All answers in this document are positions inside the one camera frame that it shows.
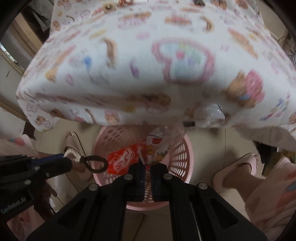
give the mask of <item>tile floor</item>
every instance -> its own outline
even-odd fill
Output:
[[[66,132],[75,131],[80,137],[86,154],[89,155],[99,129],[100,126],[98,125],[60,120],[51,131],[44,133],[35,131],[36,148],[41,152],[61,153]],[[257,153],[254,144],[251,141],[242,139],[233,129],[198,129],[187,134],[194,150],[194,171],[190,181],[191,184],[206,182],[212,185],[212,178],[215,173],[247,153]],[[256,176],[262,177],[262,169],[263,165],[259,164]],[[76,182],[78,180],[75,173],[70,176],[71,181]],[[89,182],[77,181],[76,185],[84,188],[88,184]],[[236,190],[228,190],[221,195],[242,215],[248,218],[244,209],[244,202]],[[168,212],[168,208],[163,208],[145,212],[145,214],[169,215]]]

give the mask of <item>wall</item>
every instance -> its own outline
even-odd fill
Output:
[[[22,109],[16,100],[15,92],[21,78],[22,73],[0,54],[0,102],[19,113],[22,113]]]
[[[25,121],[0,108],[1,139],[8,139],[20,136],[23,133],[24,126]]]
[[[273,32],[278,38],[285,35],[285,31],[287,30],[285,25],[279,19],[277,14],[271,10],[265,3],[260,0],[256,0],[257,5],[260,9],[261,15],[263,17],[263,21],[266,27]]]

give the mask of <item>snack wrapper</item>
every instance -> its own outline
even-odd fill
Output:
[[[125,175],[128,167],[139,161],[139,153],[145,147],[145,142],[140,142],[128,148],[112,152],[107,156],[109,174]]]
[[[155,165],[167,155],[170,148],[180,142],[184,136],[183,124],[169,127],[157,127],[146,137],[146,141],[136,143],[128,148],[112,152],[107,156],[109,174],[125,175],[128,167],[140,159],[149,172],[150,166]]]
[[[184,136],[182,124],[170,127],[157,127],[146,138],[146,148],[142,150],[144,164],[155,165],[167,155],[168,151]]]

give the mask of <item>leg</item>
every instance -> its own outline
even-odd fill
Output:
[[[243,164],[239,168],[230,172],[223,181],[226,188],[236,189],[243,201],[246,202],[252,192],[264,181],[250,174],[251,166]]]

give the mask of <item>pink pajamas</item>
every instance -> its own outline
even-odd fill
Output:
[[[296,210],[296,165],[283,157],[245,204],[250,221],[274,241]]]

